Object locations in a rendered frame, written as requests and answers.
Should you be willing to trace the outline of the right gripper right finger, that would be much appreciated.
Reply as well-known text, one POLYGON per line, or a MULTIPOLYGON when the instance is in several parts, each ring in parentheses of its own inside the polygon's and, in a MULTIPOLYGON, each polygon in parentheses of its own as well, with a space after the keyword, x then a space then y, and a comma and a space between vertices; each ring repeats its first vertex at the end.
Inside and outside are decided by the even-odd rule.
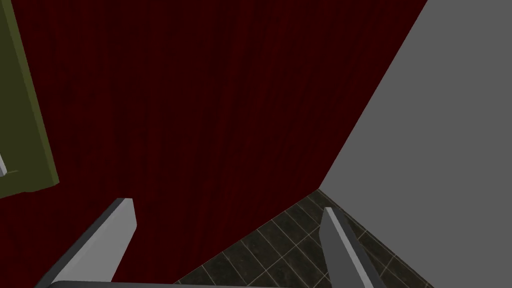
POLYGON ((332 288, 387 288, 341 210, 324 208, 319 238, 332 288))

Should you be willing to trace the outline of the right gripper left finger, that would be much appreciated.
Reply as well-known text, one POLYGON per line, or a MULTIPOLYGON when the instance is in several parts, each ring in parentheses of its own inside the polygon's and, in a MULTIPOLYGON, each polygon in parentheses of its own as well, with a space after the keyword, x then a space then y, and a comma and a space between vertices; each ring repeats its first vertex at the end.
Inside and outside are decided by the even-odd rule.
POLYGON ((117 198, 46 272, 37 288, 110 288, 137 228, 134 202, 117 198))

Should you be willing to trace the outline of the olive green cabinet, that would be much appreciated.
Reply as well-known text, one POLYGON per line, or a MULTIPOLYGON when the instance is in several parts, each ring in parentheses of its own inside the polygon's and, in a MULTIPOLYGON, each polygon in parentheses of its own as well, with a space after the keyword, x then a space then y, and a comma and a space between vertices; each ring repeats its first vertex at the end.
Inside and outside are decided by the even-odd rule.
POLYGON ((58 183, 12 0, 0 0, 0 199, 58 183))

